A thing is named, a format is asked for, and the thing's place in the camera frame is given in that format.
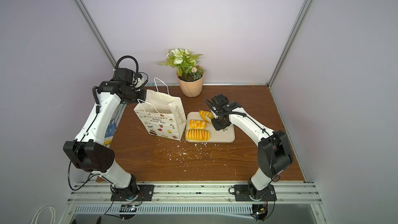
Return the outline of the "ridged oval bread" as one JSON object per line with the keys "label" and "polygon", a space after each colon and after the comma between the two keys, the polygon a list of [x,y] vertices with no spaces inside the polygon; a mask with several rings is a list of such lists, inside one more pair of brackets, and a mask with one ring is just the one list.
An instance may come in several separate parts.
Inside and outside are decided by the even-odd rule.
{"label": "ridged oval bread", "polygon": [[210,123],[210,124],[211,124],[211,120],[215,118],[214,115],[213,115],[213,113],[212,113],[212,112],[209,112],[209,111],[200,110],[200,111],[199,111],[199,114],[200,114],[201,118],[202,118],[205,122]]}

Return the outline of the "small twisted bread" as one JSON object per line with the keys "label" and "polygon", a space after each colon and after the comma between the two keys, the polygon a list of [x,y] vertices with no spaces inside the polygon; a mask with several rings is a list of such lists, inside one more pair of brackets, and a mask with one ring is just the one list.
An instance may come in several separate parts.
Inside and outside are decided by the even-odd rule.
{"label": "small twisted bread", "polygon": [[189,121],[189,128],[190,130],[205,130],[206,124],[206,121],[192,119]]}

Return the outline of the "white printed paper gift bag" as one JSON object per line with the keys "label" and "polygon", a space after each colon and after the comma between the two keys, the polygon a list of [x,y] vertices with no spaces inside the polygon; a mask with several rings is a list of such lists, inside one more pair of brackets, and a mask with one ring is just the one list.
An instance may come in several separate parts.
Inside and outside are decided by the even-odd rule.
{"label": "white printed paper gift bag", "polygon": [[144,100],[138,100],[134,112],[150,135],[180,141],[187,118],[180,97],[147,89]]}

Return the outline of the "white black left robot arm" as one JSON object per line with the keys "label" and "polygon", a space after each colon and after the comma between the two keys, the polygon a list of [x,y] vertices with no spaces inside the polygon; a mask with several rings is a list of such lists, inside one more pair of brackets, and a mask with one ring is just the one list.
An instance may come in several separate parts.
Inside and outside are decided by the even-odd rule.
{"label": "white black left robot arm", "polygon": [[63,145],[71,166],[101,177],[111,184],[113,194],[125,198],[138,195],[136,179],[118,165],[114,151],[105,145],[105,135],[120,105],[145,100],[143,88],[147,81],[142,78],[136,58],[130,55],[119,58],[113,77],[92,87],[95,104],[82,130]]}

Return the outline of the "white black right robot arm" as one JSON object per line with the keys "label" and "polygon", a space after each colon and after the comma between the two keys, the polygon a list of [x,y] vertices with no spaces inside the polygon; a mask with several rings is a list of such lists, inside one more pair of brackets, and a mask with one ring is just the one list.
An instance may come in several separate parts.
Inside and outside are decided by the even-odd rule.
{"label": "white black right robot arm", "polygon": [[248,181],[248,194],[251,199],[260,201],[271,190],[271,182],[294,162],[287,134],[261,124],[239,103],[230,102],[222,94],[206,99],[205,103],[214,115],[211,123],[215,130],[234,125],[256,144],[259,168]]}

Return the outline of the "long ridged bread front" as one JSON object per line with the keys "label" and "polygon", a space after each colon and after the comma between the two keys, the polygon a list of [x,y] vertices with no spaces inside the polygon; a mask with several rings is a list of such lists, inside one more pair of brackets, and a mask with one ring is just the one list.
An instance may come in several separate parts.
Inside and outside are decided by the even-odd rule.
{"label": "long ridged bread front", "polygon": [[194,129],[186,132],[186,139],[189,141],[206,142],[210,139],[210,133],[207,130]]}

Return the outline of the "beige rectangular tray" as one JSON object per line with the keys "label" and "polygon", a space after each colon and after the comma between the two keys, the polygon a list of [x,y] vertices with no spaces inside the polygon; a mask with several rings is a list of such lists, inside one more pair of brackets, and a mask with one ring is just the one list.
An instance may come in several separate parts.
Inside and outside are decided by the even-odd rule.
{"label": "beige rectangular tray", "polygon": [[[189,125],[191,120],[203,121],[203,118],[200,112],[190,112],[187,115],[186,132],[191,129]],[[205,130],[209,132],[209,139],[207,141],[202,141],[202,143],[232,143],[235,140],[235,131],[232,126],[217,131],[211,123],[206,122]]]}

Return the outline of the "potted plant in pink pot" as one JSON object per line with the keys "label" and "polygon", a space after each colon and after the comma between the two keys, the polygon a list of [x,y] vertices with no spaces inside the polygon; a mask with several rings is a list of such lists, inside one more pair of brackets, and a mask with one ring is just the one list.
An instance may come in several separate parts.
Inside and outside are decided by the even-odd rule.
{"label": "potted plant in pink pot", "polygon": [[187,97],[197,97],[202,92],[205,70],[199,65],[202,54],[194,54],[189,49],[167,50],[165,61],[158,63],[176,69],[176,76],[182,93]]}

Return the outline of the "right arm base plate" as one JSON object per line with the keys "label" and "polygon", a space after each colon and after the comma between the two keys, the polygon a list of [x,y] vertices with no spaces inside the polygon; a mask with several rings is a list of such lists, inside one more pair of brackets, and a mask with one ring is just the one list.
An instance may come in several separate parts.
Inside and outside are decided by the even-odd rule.
{"label": "right arm base plate", "polygon": [[277,200],[272,184],[268,184],[262,190],[257,190],[252,184],[237,184],[229,188],[229,193],[234,195],[235,201],[275,202]]}

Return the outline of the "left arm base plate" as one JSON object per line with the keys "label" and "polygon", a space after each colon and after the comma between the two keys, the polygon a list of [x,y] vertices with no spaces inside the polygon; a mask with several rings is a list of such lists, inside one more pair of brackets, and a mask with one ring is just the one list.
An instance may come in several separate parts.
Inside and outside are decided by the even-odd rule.
{"label": "left arm base plate", "polygon": [[154,185],[138,184],[136,189],[134,189],[132,192],[128,191],[127,189],[112,187],[111,192],[112,201],[151,201],[154,192]]}

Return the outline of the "aluminium front rail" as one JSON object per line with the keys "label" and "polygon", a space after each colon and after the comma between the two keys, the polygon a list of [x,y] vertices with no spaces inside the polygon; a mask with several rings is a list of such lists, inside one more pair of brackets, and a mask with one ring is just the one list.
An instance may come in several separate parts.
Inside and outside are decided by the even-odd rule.
{"label": "aluminium front rail", "polygon": [[[235,201],[229,188],[244,181],[211,181],[211,182],[141,182],[154,185],[151,201],[154,204],[233,204],[233,203],[266,203],[253,201]],[[316,204],[321,203],[315,184],[299,181],[280,181],[273,184],[277,200],[268,203],[276,204]]]}

